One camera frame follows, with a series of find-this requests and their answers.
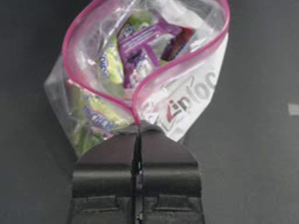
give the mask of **ziploc logo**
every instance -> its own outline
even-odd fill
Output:
[[[110,131],[117,125],[114,122],[109,121],[97,111],[92,110],[89,106],[84,106],[82,111],[86,118],[92,123],[105,131]]]
[[[162,115],[162,119],[160,120],[165,131],[169,132],[175,124],[184,118],[189,120],[197,118],[201,112],[199,107],[204,106],[201,104],[208,103],[212,97],[215,89],[212,78],[215,77],[215,73],[208,73],[204,80],[196,83],[193,76],[191,76],[175,90],[175,94],[167,103],[165,115]]]

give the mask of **green candy wrapper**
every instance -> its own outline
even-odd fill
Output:
[[[70,139],[77,155],[112,137],[113,131],[129,125],[113,106],[86,89],[68,82],[70,115],[78,121]]]
[[[117,98],[124,96],[124,67],[117,52],[117,38],[113,37],[105,52],[97,59],[98,82]]]

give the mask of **clear plastic bag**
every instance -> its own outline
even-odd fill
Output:
[[[142,120],[183,137],[211,102],[228,26],[225,0],[88,5],[44,85],[77,155]]]

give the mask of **gray surface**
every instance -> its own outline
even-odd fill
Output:
[[[207,223],[299,223],[299,2],[229,1],[212,104],[188,135]]]
[[[73,154],[42,92],[86,1],[1,1],[0,223],[64,224]],[[229,0],[228,51],[212,103],[188,135],[207,224],[299,221],[297,0]]]

